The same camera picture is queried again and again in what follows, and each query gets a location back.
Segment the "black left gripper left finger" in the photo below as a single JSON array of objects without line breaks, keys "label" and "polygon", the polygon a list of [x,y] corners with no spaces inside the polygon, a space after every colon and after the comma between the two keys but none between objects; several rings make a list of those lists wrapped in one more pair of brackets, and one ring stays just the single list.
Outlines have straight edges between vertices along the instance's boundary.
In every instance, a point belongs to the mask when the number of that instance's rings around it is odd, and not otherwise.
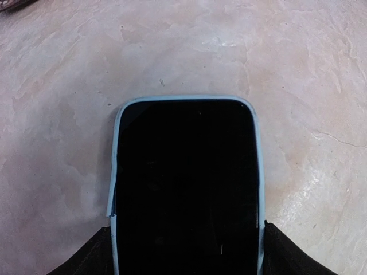
[{"label": "black left gripper left finger", "polygon": [[70,259],[48,275],[113,274],[112,242],[110,227],[102,227]]}]

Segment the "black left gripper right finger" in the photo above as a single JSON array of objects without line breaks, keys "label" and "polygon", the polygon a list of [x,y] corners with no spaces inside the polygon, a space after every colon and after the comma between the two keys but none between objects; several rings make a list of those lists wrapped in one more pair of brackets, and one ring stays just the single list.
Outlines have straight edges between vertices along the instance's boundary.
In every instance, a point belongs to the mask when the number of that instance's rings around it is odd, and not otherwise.
[{"label": "black left gripper right finger", "polygon": [[273,223],[265,223],[264,274],[331,275],[333,271],[308,256]]}]

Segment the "light blue bottom phone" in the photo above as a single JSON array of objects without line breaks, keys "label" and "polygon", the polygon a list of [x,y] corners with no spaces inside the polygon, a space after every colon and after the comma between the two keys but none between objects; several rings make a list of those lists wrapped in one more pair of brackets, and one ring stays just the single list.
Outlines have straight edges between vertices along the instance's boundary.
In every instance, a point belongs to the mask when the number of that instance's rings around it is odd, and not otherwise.
[{"label": "light blue bottom phone", "polygon": [[154,96],[114,123],[107,216],[115,274],[262,274],[256,113],[233,96]]}]

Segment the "red round coaster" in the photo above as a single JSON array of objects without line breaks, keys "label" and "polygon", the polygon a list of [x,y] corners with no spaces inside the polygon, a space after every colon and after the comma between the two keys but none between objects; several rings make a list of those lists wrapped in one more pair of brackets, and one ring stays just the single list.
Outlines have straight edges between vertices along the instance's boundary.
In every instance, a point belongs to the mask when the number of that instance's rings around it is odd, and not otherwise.
[{"label": "red round coaster", "polygon": [[34,0],[0,0],[0,12],[22,9],[33,2]]}]

